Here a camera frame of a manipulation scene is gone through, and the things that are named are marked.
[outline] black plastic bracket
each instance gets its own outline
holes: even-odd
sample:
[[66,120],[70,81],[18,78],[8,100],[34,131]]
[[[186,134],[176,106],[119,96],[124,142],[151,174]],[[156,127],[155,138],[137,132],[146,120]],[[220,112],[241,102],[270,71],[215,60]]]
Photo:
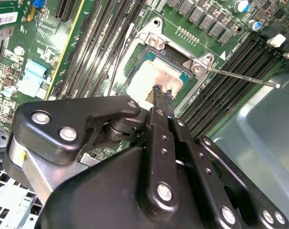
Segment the black plastic bracket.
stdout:
[[[172,119],[171,130],[175,138],[176,158],[186,164],[196,202],[206,225],[211,228],[242,228],[204,148],[194,143],[188,127],[182,120]],[[227,221],[223,216],[223,209],[230,210],[234,216],[232,219],[235,220]]]
[[236,213],[247,225],[260,228],[289,228],[285,215],[261,192],[261,190],[230,160],[230,158],[208,137],[201,136],[196,143],[205,148],[209,159],[218,172],[219,179],[232,199]]
[[[32,120],[35,112],[48,114],[51,121],[41,125]],[[15,114],[12,133],[17,142],[39,154],[46,160],[66,165],[73,162],[86,144],[94,142],[104,123],[117,118],[133,118],[140,113],[139,105],[128,96],[68,99],[21,105]],[[71,127],[77,133],[73,141],[59,135],[63,127]]]

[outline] screw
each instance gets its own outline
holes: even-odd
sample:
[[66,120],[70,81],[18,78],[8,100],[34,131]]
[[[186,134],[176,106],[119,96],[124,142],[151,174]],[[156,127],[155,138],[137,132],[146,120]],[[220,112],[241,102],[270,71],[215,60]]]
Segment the screw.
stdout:
[[47,115],[46,113],[36,112],[36,113],[32,114],[32,120],[35,123],[44,125],[44,124],[49,123],[51,119],[50,119],[49,115]]
[[161,150],[161,153],[162,153],[163,155],[168,155],[168,151],[167,151],[166,149],[162,149],[162,150]]
[[163,116],[163,112],[162,112],[161,109],[156,110],[156,112],[157,112],[158,114],[160,114],[161,116]]
[[210,142],[207,138],[204,138],[203,141],[204,141],[207,145],[211,146],[211,142]]
[[222,207],[221,210],[222,210],[222,214],[223,214],[224,218],[226,219],[226,221],[230,224],[235,224],[235,216],[233,215],[231,210],[227,207]]
[[148,40],[148,43],[150,46],[158,46],[159,42],[158,42],[158,39],[156,39],[155,37],[150,37],[149,40]]
[[62,139],[66,141],[73,141],[76,139],[77,134],[73,128],[64,127],[59,131],[59,135]]
[[135,103],[131,100],[127,101],[128,105],[131,106],[132,108],[136,108],[137,106],[135,105]]
[[201,71],[201,67],[199,65],[194,65],[191,70],[194,73],[199,73]]
[[182,120],[177,120],[177,122],[178,122],[178,124],[180,125],[180,126],[184,126],[184,123],[183,123],[183,121]]
[[286,223],[284,218],[282,217],[282,215],[280,215],[279,212],[275,211],[275,217],[276,217],[276,219],[278,220],[279,223],[281,223],[281,224],[285,224]]
[[170,201],[172,199],[172,191],[169,188],[169,186],[165,184],[162,183],[158,184],[157,192],[160,198],[163,199],[164,201]]
[[262,214],[263,214],[263,216],[264,216],[264,218],[265,218],[265,220],[266,220],[267,222],[269,222],[270,224],[273,224],[273,223],[274,223],[274,220],[273,220],[272,216],[269,214],[268,211],[263,210],[263,211],[262,211]]

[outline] metal pin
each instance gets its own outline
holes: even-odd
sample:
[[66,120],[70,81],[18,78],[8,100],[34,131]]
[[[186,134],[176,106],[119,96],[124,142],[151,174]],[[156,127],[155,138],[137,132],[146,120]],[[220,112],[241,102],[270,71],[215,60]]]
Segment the metal pin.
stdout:
[[269,86],[269,87],[280,88],[280,84],[278,84],[278,83],[265,82],[263,80],[258,80],[258,79],[254,79],[254,78],[251,78],[248,76],[239,75],[239,74],[235,74],[235,73],[229,73],[229,72],[225,72],[225,71],[214,69],[214,68],[207,68],[207,70],[210,72],[219,73],[219,74],[223,74],[223,75],[227,75],[227,76],[232,76],[232,77],[235,77],[235,78],[238,78],[241,80],[246,80],[249,82],[258,83],[258,84],[262,84],[262,85]]

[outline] white label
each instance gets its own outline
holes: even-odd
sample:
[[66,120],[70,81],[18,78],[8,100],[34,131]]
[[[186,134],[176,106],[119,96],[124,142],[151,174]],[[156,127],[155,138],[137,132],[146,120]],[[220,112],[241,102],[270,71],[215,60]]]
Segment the white label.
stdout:
[[18,17],[18,12],[2,13],[0,14],[0,25],[16,22],[17,17]]

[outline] green circuit board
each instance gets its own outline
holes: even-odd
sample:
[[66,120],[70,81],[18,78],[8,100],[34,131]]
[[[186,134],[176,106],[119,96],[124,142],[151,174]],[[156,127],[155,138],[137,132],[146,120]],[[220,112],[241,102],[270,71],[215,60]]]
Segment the green circuit board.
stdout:
[[[192,6],[185,12],[182,7],[186,2],[185,0],[174,1],[177,2],[174,7],[169,4],[170,1],[148,0],[134,21],[135,26],[127,40],[127,47],[138,31],[153,18],[158,17],[163,22],[163,35],[195,57],[200,57],[208,52],[212,53],[214,55],[213,67],[221,68],[250,35],[251,30],[247,26],[250,20],[260,21],[263,28],[277,21],[282,26],[283,31],[289,33],[289,1],[268,1],[270,5],[266,10],[262,11],[262,7],[264,7],[267,0],[253,0],[250,1],[247,12],[236,13],[233,11],[234,1],[206,0],[203,5],[199,5],[202,0],[189,1]],[[119,36],[122,36],[123,31],[120,30],[121,27],[118,27],[117,33],[113,33],[114,36],[107,37],[107,35],[112,34],[110,28],[116,22],[115,17],[118,16],[119,10],[124,7],[124,1],[113,3],[110,13],[113,18],[109,16],[107,20],[103,19],[103,22],[105,22],[104,30],[100,36],[94,37],[97,42],[93,47],[89,61],[85,64],[82,63],[82,60],[76,60],[72,64],[73,57],[80,45],[88,48],[90,42],[92,42],[91,39],[86,38],[89,34],[88,31],[93,31],[94,27],[98,26],[97,22],[101,20],[103,11],[110,6],[111,1],[76,0],[71,8],[71,17],[64,21],[57,18],[59,3],[59,0],[48,0],[43,8],[35,9],[33,19],[16,24],[13,35],[1,44],[0,126],[8,132],[10,131],[14,112],[22,103],[56,98],[103,96],[109,85],[111,74],[108,71],[112,68],[114,61],[110,61],[111,59],[108,59],[108,57],[111,57],[115,44],[118,42]],[[24,2],[22,7],[22,12],[25,12],[28,3]],[[203,12],[203,17],[197,23],[190,20],[195,8],[199,8]],[[281,10],[280,16],[276,14],[279,10]],[[220,15],[224,15],[224,18],[218,20]],[[222,32],[218,34],[211,28],[205,29],[203,21],[207,16],[212,19],[209,22],[209,27],[219,23]],[[89,20],[95,21],[96,24],[89,24]],[[228,40],[222,36],[225,31],[230,34]],[[106,42],[109,44],[108,49],[101,45]],[[141,56],[146,52],[145,48],[146,46],[142,44],[136,47],[126,66],[124,66],[123,73],[115,81],[115,91],[123,90],[126,79],[139,63]],[[105,52],[98,60],[99,64],[94,74],[91,74],[92,68],[97,63],[95,58],[99,55],[98,51]],[[20,91],[17,91],[12,97],[4,96],[2,91],[5,88],[4,83],[7,83],[8,80],[9,84],[18,89],[19,81],[25,75],[25,65],[28,61],[33,61],[47,69],[35,97],[25,95]],[[75,66],[81,65],[81,63],[83,71],[79,72]],[[74,83],[76,73],[79,79],[77,83]],[[196,80],[192,78],[184,85],[184,88],[174,99],[175,106],[195,84]],[[182,113],[188,107],[188,103],[181,110]]]

